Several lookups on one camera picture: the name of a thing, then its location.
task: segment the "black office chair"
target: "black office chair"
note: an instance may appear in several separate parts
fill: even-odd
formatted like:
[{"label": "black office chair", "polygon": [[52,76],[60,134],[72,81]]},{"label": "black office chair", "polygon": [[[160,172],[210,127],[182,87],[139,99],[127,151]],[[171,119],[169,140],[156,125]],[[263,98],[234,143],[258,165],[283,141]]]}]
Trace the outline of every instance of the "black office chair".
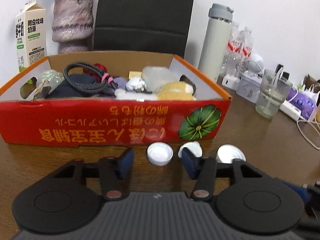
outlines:
[{"label": "black office chair", "polygon": [[94,50],[184,56],[193,0],[99,0]]}]

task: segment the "power adapter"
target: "power adapter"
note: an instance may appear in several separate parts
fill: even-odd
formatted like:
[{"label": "power adapter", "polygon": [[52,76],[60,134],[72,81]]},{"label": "power adapter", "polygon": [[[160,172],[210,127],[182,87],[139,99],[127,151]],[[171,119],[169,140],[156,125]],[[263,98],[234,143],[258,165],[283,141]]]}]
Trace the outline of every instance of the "power adapter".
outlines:
[{"label": "power adapter", "polygon": [[240,84],[240,78],[233,75],[226,75],[222,80],[222,85],[232,90],[237,90]]},{"label": "power adapter", "polygon": [[285,100],[283,104],[281,104],[280,110],[295,121],[298,121],[301,116],[301,110],[296,108],[287,100]]}]

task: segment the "yellow plush toy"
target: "yellow plush toy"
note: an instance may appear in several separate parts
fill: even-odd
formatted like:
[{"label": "yellow plush toy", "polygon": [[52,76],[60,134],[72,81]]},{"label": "yellow plush toy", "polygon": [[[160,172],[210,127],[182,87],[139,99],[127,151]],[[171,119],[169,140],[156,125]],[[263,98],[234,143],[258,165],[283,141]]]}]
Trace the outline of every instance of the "yellow plush toy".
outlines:
[{"label": "yellow plush toy", "polygon": [[158,100],[196,100],[193,87],[185,82],[176,81],[165,84],[156,94]]}]

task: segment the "white thermos bottle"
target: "white thermos bottle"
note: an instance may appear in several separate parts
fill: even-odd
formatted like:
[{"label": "white thermos bottle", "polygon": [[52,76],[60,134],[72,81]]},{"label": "white thermos bottle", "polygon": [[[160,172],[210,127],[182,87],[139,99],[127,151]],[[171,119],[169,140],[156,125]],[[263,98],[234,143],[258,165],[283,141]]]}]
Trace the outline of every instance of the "white thermos bottle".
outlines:
[{"label": "white thermos bottle", "polygon": [[209,10],[209,22],[198,69],[217,81],[231,31],[233,10],[214,3]]}]

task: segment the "white tissue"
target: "white tissue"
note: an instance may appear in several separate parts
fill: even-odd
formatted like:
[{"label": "white tissue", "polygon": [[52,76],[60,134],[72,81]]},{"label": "white tissue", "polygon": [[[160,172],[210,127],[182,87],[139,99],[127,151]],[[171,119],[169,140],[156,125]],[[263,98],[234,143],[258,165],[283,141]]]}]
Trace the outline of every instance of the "white tissue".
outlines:
[{"label": "white tissue", "polygon": [[123,90],[121,88],[118,88],[115,91],[115,96],[116,96],[117,100],[136,100],[136,101],[144,101],[144,100],[155,101],[155,100],[158,100],[158,98],[155,94],[126,92],[125,90]]},{"label": "white tissue", "polygon": [[135,90],[144,91],[146,88],[146,83],[140,77],[132,77],[125,85],[125,88],[128,91],[135,91]]}]

